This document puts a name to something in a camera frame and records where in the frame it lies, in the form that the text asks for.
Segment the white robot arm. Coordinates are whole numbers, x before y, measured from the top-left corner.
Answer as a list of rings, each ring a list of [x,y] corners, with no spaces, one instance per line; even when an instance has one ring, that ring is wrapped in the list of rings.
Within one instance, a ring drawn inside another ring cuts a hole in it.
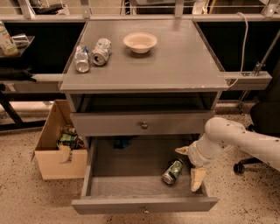
[[[206,176],[206,167],[214,157],[227,151],[231,146],[258,158],[266,165],[280,171],[280,139],[256,132],[247,131],[239,123],[222,117],[209,119],[204,134],[189,146],[175,151],[188,156],[191,169],[191,191],[196,192]]]

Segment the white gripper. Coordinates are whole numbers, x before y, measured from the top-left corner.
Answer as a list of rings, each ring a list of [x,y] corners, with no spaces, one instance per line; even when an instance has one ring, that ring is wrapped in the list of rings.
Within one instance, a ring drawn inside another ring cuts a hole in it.
[[[187,155],[190,162],[199,168],[191,169],[191,190],[196,192],[206,176],[207,166],[214,157],[225,150],[224,145],[211,141],[206,134],[199,140],[194,141],[189,147],[183,146],[176,148],[175,151],[180,155]]]

